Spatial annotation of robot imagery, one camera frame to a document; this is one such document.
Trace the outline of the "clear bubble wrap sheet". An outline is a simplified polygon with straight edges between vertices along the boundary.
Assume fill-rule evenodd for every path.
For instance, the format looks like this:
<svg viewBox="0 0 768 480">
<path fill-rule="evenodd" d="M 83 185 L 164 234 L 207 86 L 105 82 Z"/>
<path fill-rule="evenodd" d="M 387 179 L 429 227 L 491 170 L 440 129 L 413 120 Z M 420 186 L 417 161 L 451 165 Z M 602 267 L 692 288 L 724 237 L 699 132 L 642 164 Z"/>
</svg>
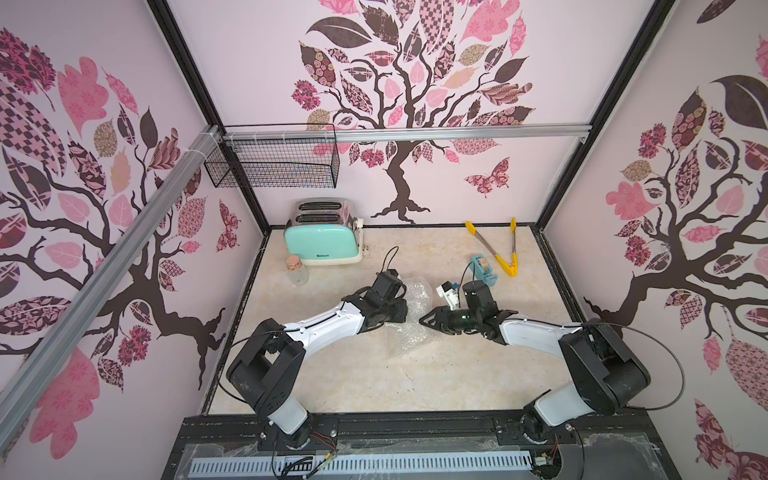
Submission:
<svg viewBox="0 0 768 480">
<path fill-rule="evenodd" d="M 413 353 L 438 337 L 437 332 L 419 323 L 435 307 L 435 288 L 422 276 L 407 277 L 403 282 L 407 289 L 405 321 L 384 327 L 385 352 L 391 358 Z"/>
</svg>

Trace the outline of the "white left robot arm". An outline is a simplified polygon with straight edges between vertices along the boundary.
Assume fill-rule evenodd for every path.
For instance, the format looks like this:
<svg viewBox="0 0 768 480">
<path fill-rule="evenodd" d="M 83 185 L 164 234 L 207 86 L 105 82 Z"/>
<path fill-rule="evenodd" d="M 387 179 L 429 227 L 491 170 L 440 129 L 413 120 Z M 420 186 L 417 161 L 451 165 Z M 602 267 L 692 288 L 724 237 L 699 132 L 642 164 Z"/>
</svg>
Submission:
<svg viewBox="0 0 768 480">
<path fill-rule="evenodd" d="M 311 414 L 292 395 L 303 362 L 342 339 L 405 322 L 406 291 L 397 271 L 387 269 L 314 317 L 285 325 L 266 319 L 231 361 L 226 379 L 259 420 L 277 427 L 289 448 L 301 449 L 313 430 Z"/>
</svg>

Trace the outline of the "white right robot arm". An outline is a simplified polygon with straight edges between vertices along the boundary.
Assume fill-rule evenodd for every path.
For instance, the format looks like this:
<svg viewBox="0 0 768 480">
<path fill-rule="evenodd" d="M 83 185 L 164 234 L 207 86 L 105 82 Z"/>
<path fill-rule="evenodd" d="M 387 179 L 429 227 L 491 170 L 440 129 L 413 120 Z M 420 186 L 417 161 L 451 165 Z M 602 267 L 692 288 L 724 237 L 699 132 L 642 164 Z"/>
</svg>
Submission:
<svg viewBox="0 0 768 480">
<path fill-rule="evenodd" d="M 558 324 L 502 309 L 479 280 L 462 289 L 464 308 L 436 307 L 419 323 L 447 335 L 479 334 L 500 345 L 527 347 L 567 366 L 568 382 L 524 407 L 519 430 L 529 442 L 543 444 L 556 428 L 591 413 L 611 416 L 651 384 L 647 368 L 612 326 Z"/>
</svg>

